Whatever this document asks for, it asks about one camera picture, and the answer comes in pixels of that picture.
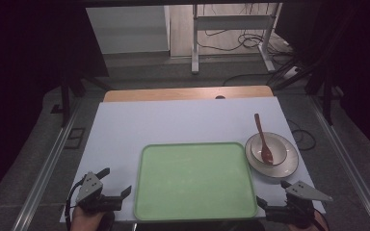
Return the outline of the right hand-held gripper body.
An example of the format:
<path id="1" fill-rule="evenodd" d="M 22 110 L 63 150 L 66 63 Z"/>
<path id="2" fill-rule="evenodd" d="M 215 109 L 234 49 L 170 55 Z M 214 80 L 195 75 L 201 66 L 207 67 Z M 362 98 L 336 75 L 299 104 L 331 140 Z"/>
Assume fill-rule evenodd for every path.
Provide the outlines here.
<path id="1" fill-rule="evenodd" d="M 316 190 L 303 181 L 291 184 L 285 190 L 286 201 L 284 206 L 270 206 L 265 212 L 268 221 L 284 224 L 293 224 L 299 228 L 309 227 L 315 224 L 319 229 L 323 229 L 314 218 L 314 211 L 317 210 L 313 201 L 332 202 L 332 197 Z"/>

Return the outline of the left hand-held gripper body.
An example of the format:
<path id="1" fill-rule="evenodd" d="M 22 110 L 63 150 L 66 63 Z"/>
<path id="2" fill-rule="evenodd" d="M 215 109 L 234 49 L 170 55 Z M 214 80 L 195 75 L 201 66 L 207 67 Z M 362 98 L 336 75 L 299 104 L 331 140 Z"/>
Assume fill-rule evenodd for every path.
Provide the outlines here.
<path id="1" fill-rule="evenodd" d="M 82 186 L 76 196 L 75 203 L 88 213 L 119 211 L 122 199 L 118 196 L 105 196 L 103 184 L 96 173 L 89 171 L 83 178 Z"/>

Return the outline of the person's right hand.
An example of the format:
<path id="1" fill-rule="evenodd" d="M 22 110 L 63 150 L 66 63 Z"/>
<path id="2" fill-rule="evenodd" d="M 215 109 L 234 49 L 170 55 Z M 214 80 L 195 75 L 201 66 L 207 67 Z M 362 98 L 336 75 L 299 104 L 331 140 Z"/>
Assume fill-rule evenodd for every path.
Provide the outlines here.
<path id="1" fill-rule="evenodd" d="M 327 223 L 327 220 L 318 210 L 314 211 L 314 218 L 318 222 L 318 224 L 324 229 L 324 231 L 330 231 L 330 227 Z M 287 227 L 289 231 L 320 231 L 320 229 L 315 224 L 311 224 L 309 227 L 306 228 L 299 228 L 293 224 L 288 224 Z"/>

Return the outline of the person's left hand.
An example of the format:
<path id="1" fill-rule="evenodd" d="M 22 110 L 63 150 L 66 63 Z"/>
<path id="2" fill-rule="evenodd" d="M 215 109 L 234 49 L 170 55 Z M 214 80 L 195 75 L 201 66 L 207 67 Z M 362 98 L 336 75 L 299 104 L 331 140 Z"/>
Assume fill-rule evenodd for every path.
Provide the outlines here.
<path id="1" fill-rule="evenodd" d="M 114 221 L 113 212 L 91 214 L 77 206 L 72 213 L 70 231 L 111 231 Z"/>

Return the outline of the white plate with dark rim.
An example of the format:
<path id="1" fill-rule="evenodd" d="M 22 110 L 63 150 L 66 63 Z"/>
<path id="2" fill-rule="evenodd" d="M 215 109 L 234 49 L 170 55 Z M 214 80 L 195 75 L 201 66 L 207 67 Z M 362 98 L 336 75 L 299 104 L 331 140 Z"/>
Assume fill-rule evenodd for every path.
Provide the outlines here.
<path id="1" fill-rule="evenodd" d="M 287 150 L 287 157 L 285 161 L 278 166 L 265 166 L 255 161 L 252 158 L 251 152 L 249 151 L 249 148 L 251 147 L 251 138 L 253 136 L 251 136 L 247 140 L 246 146 L 245 146 L 245 152 L 246 152 L 248 162 L 255 170 L 257 170 L 258 172 L 266 176 L 273 177 L 273 178 L 288 177 L 296 171 L 299 165 L 298 152 L 289 140 L 287 140 L 283 136 L 280 136 Z"/>

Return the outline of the reddish brown wooden spoon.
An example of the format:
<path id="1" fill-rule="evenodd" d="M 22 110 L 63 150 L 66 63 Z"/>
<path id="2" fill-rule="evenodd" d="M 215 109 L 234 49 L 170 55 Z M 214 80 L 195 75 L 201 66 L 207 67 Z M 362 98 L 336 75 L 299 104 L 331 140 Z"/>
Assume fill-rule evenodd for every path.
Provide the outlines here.
<path id="1" fill-rule="evenodd" d="M 255 120 L 255 124 L 256 124 L 261 142 L 262 142 L 261 158 L 262 158 L 263 162 L 266 165 L 272 165 L 274 163 L 273 155 L 272 155 L 272 152 L 269 149 L 269 147 L 268 147 L 268 145 L 265 141 L 265 136 L 264 136 L 264 133 L 263 133 L 263 130 L 262 130 L 259 114 L 254 115 L 254 120 Z"/>

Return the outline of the white bowl with dark rim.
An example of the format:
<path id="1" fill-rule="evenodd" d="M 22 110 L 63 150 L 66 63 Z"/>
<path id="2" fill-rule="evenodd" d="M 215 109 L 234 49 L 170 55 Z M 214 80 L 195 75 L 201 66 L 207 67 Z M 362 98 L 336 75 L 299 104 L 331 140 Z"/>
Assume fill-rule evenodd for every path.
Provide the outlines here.
<path id="1" fill-rule="evenodd" d="M 264 139 L 272 154 L 273 161 L 270 163 L 262 158 L 262 139 L 259 134 L 251 138 L 251 147 L 249 151 L 251 152 L 252 158 L 259 164 L 265 166 L 278 166 L 282 164 L 287 157 L 287 150 L 281 137 L 277 134 L 265 133 Z"/>

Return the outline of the dark floor socket plate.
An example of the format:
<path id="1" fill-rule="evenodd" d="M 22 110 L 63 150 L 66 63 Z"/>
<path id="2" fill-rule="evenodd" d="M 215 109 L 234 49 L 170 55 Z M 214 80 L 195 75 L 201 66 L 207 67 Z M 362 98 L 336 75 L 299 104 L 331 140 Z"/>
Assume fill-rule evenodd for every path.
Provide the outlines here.
<path id="1" fill-rule="evenodd" d="M 66 138 L 64 149 L 79 149 L 83 141 L 85 128 L 72 128 Z"/>

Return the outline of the green plastic tray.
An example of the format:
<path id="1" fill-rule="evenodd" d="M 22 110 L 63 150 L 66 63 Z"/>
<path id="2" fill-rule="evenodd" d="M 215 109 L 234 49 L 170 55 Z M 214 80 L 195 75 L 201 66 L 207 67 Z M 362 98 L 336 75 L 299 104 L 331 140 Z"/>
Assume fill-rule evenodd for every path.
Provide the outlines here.
<path id="1" fill-rule="evenodd" d="M 143 149 L 137 219 L 252 218 L 256 213 L 251 170 L 240 143 L 154 144 Z"/>

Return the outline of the white table cover sheet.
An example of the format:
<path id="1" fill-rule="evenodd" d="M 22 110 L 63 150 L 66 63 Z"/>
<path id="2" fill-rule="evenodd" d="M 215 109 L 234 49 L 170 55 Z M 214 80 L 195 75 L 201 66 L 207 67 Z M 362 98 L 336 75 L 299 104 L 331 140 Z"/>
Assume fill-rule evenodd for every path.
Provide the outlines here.
<path id="1" fill-rule="evenodd" d="M 247 140 L 257 132 L 255 114 L 259 114 L 265 131 L 283 136 L 298 152 L 298 168 L 282 179 L 310 184 L 308 170 L 274 97 L 102 103 L 75 177 L 81 179 L 89 171 L 108 167 L 111 172 L 103 181 L 105 194 L 118 195 L 132 187 L 117 218 L 145 221 L 135 217 L 134 207 L 139 164 L 146 146 L 238 142 L 245 149 Z M 259 196 L 272 205 L 283 204 L 285 192 L 278 178 L 266 176 L 248 164 L 255 199 Z"/>

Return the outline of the black metal stand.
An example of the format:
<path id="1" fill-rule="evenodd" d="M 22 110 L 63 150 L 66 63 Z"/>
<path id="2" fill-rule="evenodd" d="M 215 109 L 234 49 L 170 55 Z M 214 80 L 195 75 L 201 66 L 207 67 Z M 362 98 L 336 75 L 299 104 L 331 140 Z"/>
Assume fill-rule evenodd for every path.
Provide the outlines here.
<path id="1" fill-rule="evenodd" d="M 331 55 L 332 51 L 326 49 L 313 64 L 305 67 L 289 79 L 273 85 L 274 90 L 283 90 L 293 83 L 302 80 L 304 77 L 309 77 L 309 80 L 304 87 L 304 91 L 307 94 L 315 95 L 319 89 L 323 90 L 323 94 L 321 96 L 322 115 L 329 126 L 333 125 L 331 118 L 331 101 L 333 99 L 332 74 L 329 68 Z"/>
<path id="2" fill-rule="evenodd" d="M 63 117 L 62 127 L 65 127 L 71 118 L 70 96 L 72 92 L 74 96 L 80 98 L 86 94 L 86 88 L 82 81 L 86 80 L 91 84 L 105 91 L 112 90 L 113 87 L 99 80 L 98 76 L 91 75 L 81 68 L 66 67 L 60 72 L 60 88 L 62 104 L 53 108 L 55 113 L 60 113 Z"/>

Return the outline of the white power strip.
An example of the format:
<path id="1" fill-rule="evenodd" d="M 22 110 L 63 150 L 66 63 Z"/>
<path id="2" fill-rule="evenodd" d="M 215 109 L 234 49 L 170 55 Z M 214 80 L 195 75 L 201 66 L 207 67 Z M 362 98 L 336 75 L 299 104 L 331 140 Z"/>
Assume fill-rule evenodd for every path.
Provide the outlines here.
<path id="1" fill-rule="evenodd" d="M 298 74 L 299 72 L 301 72 L 302 69 L 298 66 L 293 66 L 291 67 L 283 76 L 284 79 L 290 79 L 291 77 L 293 77 L 294 75 Z"/>

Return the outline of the white cabinet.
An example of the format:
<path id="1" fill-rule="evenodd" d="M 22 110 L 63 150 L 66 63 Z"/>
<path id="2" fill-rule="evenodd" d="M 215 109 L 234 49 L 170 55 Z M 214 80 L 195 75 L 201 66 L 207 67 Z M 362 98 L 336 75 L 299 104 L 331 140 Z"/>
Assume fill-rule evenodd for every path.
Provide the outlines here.
<path id="1" fill-rule="evenodd" d="M 166 6 L 86 8 L 103 54 L 170 50 Z"/>

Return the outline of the metal floor rail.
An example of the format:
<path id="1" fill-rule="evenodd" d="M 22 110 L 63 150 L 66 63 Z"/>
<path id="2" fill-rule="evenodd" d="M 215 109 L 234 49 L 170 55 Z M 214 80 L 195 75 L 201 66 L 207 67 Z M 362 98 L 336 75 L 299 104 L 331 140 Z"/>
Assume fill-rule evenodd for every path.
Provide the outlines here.
<path id="1" fill-rule="evenodd" d="M 81 99 L 77 99 L 72 103 L 70 110 L 70 118 L 66 125 L 61 129 L 57 139 L 55 140 L 50 152 L 44 161 L 42 168 L 30 190 L 11 231 L 28 231 L 31 221 L 40 205 L 42 196 L 47 188 L 51 175 L 55 169 L 56 164 L 60 158 L 62 150 L 64 149 L 67 136 L 74 124 L 76 115 L 81 106 Z"/>
<path id="2" fill-rule="evenodd" d="M 334 150 L 335 154 L 337 155 L 339 162 L 343 166 L 344 170 L 346 171 L 352 185 L 354 186 L 357 195 L 366 210 L 370 218 L 370 188 L 367 186 L 366 182 L 362 178 L 361 174 L 359 173 L 356 165 L 354 164 L 350 154 L 343 144 L 342 140 L 339 138 L 338 134 L 336 133 L 334 127 L 328 123 L 328 121 L 324 118 L 322 112 L 322 106 L 317 101 L 315 96 L 309 97 L 310 105 L 313 108 L 314 113 L 316 114 L 323 130 L 328 137 L 332 149 Z"/>

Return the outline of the white metal desk frame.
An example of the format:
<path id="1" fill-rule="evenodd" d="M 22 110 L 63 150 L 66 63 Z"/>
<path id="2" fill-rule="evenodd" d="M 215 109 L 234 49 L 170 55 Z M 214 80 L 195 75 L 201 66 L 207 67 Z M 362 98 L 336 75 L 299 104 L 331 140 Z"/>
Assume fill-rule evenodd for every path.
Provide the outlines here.
<path id="1" fill-rule="evenodd" d="M 263 39 L 258 43 L 261 58 L 269 72 L 275 72 L 273 62 L 267 48 L 278 15 L 279 3 L 276 3 L 270 14 L 260 15 L 219 15 L 198 16 L 198 6 L 193 5 L 193 47 L 192 47 L 192 73 L 198 74 L 198 32 L 212 30 L 262 30 Z"/>

